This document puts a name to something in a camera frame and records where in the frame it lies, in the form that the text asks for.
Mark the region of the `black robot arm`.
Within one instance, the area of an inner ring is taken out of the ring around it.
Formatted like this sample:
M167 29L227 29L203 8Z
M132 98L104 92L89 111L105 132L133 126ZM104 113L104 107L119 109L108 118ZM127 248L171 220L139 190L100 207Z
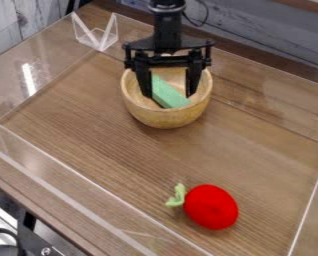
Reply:
M147 38L123 44L124 67L137 79L141 94L153 96L152 68L185 68L185 96L195 94L202 71L211 65L214 41L181 33L181 18L187 18L185 0L149 0L153 32Z

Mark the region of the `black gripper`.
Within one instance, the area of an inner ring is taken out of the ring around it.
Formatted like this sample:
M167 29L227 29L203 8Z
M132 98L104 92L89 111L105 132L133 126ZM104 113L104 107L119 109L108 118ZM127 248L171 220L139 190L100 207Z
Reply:
M181 15L156 14L153 34L137 41L123 44L124 65L135 68L141 94L152 97L149 66L180 66L188 64L185 72L185 96L195 94L203 67L211 65L214 42L181 34Z

